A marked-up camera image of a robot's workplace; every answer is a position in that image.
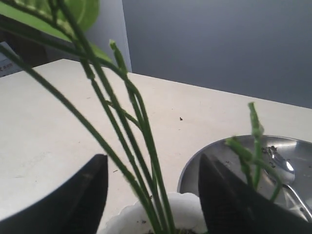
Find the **stainless steel bowl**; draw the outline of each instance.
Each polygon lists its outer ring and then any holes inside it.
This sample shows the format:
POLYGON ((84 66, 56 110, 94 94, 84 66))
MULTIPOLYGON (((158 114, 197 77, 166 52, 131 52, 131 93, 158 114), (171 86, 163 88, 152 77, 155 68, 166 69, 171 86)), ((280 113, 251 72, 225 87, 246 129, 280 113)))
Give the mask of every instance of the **stainless steel bowl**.
MULTIPOLYGON (((251 135, 238 136, 237 139, 251 151, 254 150, 254 139, 251 135)), ((224 142, 225 139, 204 147, 188 161, 179 179, 177 188, 179 193, 193 193, 198 195, 198 167, 200 156, 203 153, 213 154, 218 157, 232 172, 243 181, 246 181, 244 174, 240 170, 237 155, 224 142)), ((291 161, 296 171, 296 178, 292 185, 300 194, 301 199, 312 209, 312 143, 280 136, 263 136, 262 147, 269 146, 276 147, 278 152, 286 160, 291 161)), ((274 183, 263 171, 259 183, 259 193, 266 198, 270 198, 273 189, 274 183)), ((275 203, 304 218, 300 211, 300 203, 289 189, 283 188, 275 203)))

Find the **black plastic piece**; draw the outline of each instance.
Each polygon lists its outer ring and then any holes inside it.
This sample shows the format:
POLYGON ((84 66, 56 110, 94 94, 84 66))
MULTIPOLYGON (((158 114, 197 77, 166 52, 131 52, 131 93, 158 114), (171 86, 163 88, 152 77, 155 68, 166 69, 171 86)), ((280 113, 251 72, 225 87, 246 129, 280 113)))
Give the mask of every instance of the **black plastic piece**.
POLYGON ((107 156, 95 155, 57 190, 1 221, 0 233, 95 234, 107 190, 107 156))
POLYGON ((198 190, 209 234, 312 233, 312 223, 272 204, 215 156, 201 156, 198 190))

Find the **metal spoon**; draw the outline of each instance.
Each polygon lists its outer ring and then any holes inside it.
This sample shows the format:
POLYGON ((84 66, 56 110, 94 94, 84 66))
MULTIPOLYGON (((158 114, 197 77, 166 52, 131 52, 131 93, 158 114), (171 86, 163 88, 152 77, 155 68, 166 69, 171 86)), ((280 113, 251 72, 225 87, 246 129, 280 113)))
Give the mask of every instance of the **metal spoon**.
MULTIPOLYGON (((272 168, 279 175, 283 185, 293 192, 293 194, 296 196, 296 198, 302 205, 302 209, 300 209, 300 211, 303 212, 308 222, 312 222, 312 213, 309 207, 300 198, 295 189, 291 187, 291 184, 294 182, 295 179, 294 168, 292 167, 292 165, 277 152, 277 148, 275 148, 274 146, 267 147, 266 155, 267 156, 264 157, 264 160, 267 161, 269 164, 271 164, 272 168)), ((266 172, 268 173, 270 178, 273 179, 270 172, 268 171, 266 172)))

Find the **white desk surface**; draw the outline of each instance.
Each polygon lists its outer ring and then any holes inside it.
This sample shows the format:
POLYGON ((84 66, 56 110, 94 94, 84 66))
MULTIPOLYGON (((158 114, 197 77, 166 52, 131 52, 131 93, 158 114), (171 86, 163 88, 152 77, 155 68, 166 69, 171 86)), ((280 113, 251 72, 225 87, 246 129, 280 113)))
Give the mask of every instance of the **white desk surface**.
MULTIPOLYGON (((62 59, 36 70, 85 114, 125 161, 80 64, 62 59)), ((123 107, 133 113, 123 82, 104 70, 123 107)), ((137 74, 129 77, 145 101, 168 192, 176 191, 184 165, 198 150, 222 138, 250 133, 250 101, 255 101, 266 134, 312 141, 311 109, 137 74)), ((147 155, 138 130, 135 135, 147 155)), ((103 150, 86 129, 25 72, 0 78, 0 219, 48 195, 97 153, 103 150)), ((122 174, 113 173, 116 169, 110 161, 100 228, 136 201, 122 174)))

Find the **white flower pot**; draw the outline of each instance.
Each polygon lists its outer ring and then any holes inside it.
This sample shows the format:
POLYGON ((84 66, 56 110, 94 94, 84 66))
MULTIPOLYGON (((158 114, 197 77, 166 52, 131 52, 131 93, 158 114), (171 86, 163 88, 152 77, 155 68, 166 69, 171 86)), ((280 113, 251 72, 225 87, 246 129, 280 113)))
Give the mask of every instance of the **white flower pot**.
MULTIPOLYGON (((168 193, 175 227, 192 230, 197 234, 207 231, 199 197, 194 194, 168 193)), ((98 234, 147 234, 152 227, 140 202, 125 207, 107 222, 98 234)))

